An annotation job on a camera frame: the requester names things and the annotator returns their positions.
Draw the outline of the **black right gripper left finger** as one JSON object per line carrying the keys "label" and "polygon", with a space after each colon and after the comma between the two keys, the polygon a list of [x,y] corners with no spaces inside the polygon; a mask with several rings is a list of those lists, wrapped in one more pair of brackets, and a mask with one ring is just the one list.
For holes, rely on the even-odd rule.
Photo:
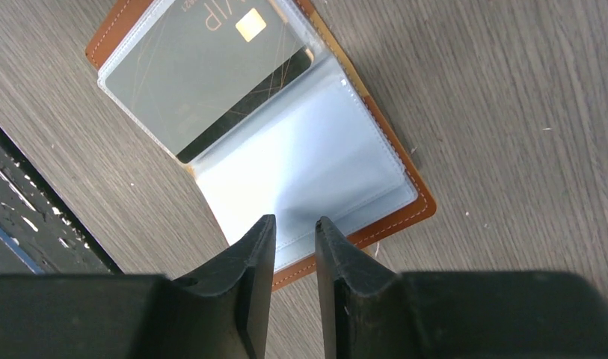
{"label": "black right gripper left finger", "polygon": [[0,274],[0,358],[263,358],[276,218],[188,274]]}

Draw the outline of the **brown leather card holder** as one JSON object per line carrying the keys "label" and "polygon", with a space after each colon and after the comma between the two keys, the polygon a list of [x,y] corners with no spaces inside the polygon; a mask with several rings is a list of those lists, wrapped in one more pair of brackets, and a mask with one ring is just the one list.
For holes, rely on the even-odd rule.
{"label": "brown leather card holder", "polygon": [[[118,1],[85,54],[99,76],[161,1]],[[313,50],[309,69],[190,162],[230,245],[277,220],[273,288],[315,271],[314,227],[330,218],[365,248],[435,214],[437,204],[387,118],[310,1],[275,1]]]}

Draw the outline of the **grey VIP card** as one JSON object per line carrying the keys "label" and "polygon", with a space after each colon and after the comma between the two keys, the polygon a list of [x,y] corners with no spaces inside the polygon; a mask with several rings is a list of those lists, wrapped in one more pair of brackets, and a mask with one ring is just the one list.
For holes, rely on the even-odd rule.
{"label": "grey VIP card", "polygon": [[180,162],[190,162],[313,63],[275,1],[161,1],[99,79]]}

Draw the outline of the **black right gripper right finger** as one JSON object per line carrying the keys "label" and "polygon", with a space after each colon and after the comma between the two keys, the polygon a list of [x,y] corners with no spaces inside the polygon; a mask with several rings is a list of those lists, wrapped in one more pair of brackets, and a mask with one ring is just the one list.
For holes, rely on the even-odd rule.
{"label": "black right gripper right finger", "polygon": [[608,358],[608,304],[565,271],[405,271],[315,229],[327,358]]}

